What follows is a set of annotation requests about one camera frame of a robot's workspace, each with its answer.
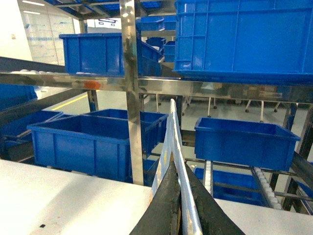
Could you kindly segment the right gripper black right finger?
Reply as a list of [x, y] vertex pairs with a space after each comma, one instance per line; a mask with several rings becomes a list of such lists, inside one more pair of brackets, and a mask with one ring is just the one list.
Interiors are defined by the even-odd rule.
[[190, 167], [180, 166], [182, 235], [243, 235], [226, 215]]

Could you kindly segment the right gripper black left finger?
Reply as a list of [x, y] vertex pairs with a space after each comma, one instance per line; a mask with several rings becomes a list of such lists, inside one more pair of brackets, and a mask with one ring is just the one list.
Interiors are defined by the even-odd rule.
[[130, 232], [132, 235], [179, 235], [181, 234], [181, 189], [171, 156], [169, 167], [156, 194]]

